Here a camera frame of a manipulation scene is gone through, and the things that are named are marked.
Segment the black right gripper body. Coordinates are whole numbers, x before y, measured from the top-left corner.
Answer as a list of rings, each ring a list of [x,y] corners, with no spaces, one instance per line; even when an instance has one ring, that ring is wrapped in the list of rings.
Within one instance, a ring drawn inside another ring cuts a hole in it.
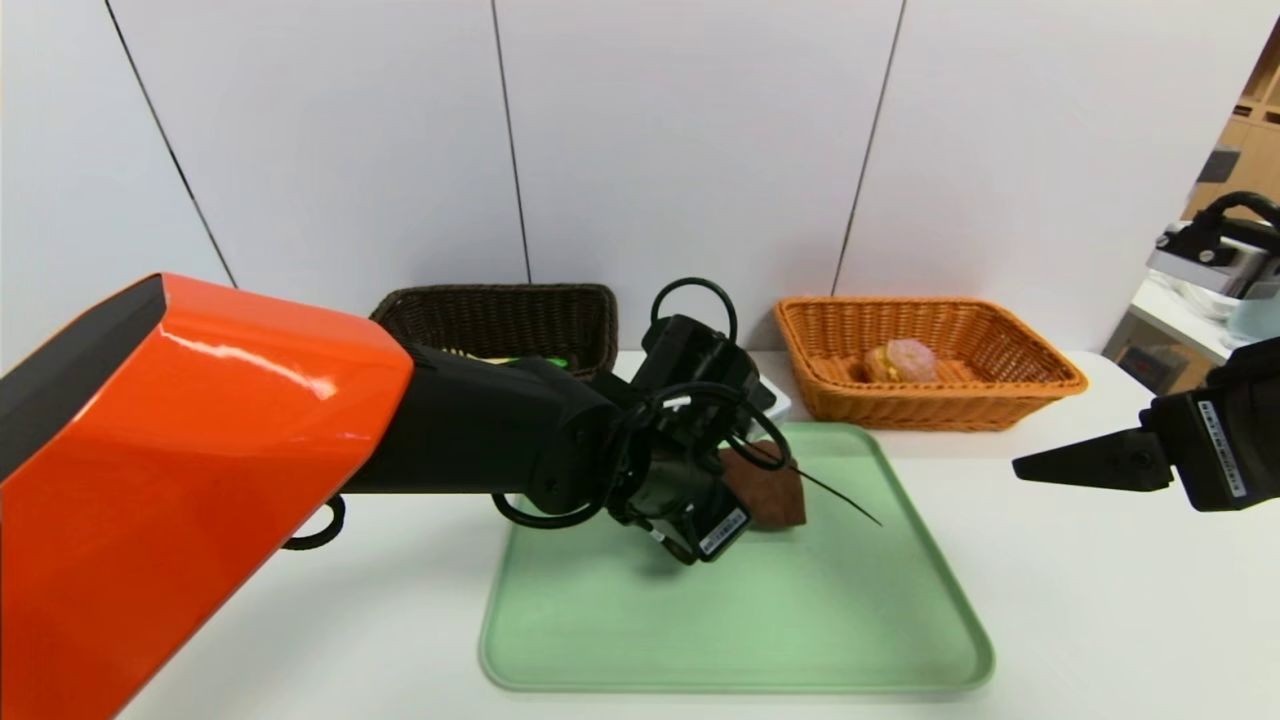
[[[1190,505],[1239,511],[1279,496],[1279,341],[1236,348],[1194,389],[1139,415],[1158,437]]]

